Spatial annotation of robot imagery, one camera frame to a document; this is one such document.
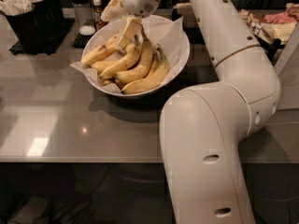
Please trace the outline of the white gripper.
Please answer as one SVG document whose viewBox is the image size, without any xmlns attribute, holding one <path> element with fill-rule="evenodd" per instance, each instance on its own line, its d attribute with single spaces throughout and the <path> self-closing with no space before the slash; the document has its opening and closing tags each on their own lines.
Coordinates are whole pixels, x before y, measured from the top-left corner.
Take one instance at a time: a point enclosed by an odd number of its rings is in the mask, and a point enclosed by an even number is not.
<svg viewBox="0 0 299 224">
<path fill-rule="evenodd" d="M 160 0 L 110 0 L 101 14 L 102 21 L 111 21 L 127 14 L 120 19 L 120 30 L 114 41 L 115 49 L 124 49 L 142 28 L 139 17 L 150 16 L 159 6 Z"/>
</svg>

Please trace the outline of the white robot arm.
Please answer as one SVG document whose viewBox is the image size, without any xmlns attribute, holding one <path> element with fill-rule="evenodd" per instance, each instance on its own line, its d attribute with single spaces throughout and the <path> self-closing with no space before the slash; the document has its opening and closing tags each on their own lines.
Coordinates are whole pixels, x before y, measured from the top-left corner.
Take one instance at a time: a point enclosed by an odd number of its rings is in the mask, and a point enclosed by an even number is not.
<svg viewBox="0 0 299 224">
<path fill-rule="evenodd" d="M 121 0 L 146 17 L 160 0 Z M 278 75 L 230 0 L 190 0 L 217 81 L 173 94 L 160 118 L 164 169 L 177 224 L 255 224 L 239 142 L 275 114 Z"/>
</svg>

